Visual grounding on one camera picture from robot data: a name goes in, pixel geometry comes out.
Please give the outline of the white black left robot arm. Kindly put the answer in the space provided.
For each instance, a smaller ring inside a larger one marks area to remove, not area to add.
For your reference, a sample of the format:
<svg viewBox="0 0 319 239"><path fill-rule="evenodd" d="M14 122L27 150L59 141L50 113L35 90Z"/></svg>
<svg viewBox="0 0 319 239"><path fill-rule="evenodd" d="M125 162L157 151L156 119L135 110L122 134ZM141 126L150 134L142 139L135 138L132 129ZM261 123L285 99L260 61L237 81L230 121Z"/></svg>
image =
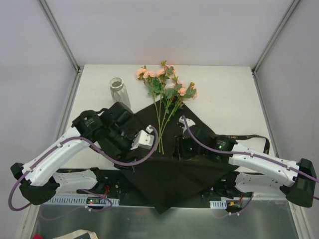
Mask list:
<svg viewBox="0 0 319 239"><path fill-rule="evenodd" d="M123 162L131 152L136 129L127 129L133 112L123 103L110 108L83 111L72 121L71 127L52 146L32 161L15 163L11 172L18 181L23 197L33 205L50 200L62 181L54 173L78 152L98 143L110 158Z"/></svg>

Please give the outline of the black paper flower wrap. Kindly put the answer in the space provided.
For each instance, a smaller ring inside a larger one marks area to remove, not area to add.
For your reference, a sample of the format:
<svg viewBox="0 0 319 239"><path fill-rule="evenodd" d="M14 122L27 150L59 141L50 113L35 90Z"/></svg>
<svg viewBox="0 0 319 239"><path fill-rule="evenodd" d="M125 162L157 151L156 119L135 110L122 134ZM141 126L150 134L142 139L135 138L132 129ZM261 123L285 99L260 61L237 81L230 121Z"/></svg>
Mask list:
<svg viewBox="0 0 319 239"><path fill-rule="evenodd" d="M166 126L162 137L166 151L164 155L154 152L148 160L135 166L114 165L159 214L211 187L226 197L228 189L219 190L216 185L238 168L228 164L227 155L218 156L197 144L188 132L185 132L186 138L183 138L183 129L178 126L178 119L182 115L195 122L195 127L190 128L193 135L203 144L213 148L217 135L190 108L183 106ZM133 138L142 126L158 126L155 107L151 105L133 114L122 103L114 103L100 115L100 118L107 127L119 130L130 138ZM106 148L104 145L102 149L106 150L107 155L125 163L137 161L147 153L146 149L141 148L137 149L136 153L121 154L115 154L115 149Z"/></svg>

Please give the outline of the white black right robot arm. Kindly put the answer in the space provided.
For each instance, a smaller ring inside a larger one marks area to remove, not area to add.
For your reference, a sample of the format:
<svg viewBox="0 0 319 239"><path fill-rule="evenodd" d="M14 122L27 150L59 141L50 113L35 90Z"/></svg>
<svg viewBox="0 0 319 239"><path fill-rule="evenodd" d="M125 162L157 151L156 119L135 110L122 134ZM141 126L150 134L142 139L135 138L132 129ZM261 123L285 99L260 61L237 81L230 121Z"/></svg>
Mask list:
<svg viewBox="0 0 319 239"><path fill-rule="evenodd" d="M284 195L298 206L313 205L316 172L311 161L289 161L258 153L228 135L209 134L191 126L175 137L174 155L179 160L202 157L227 167L213 186L221 197L261 192Z"/></svg>

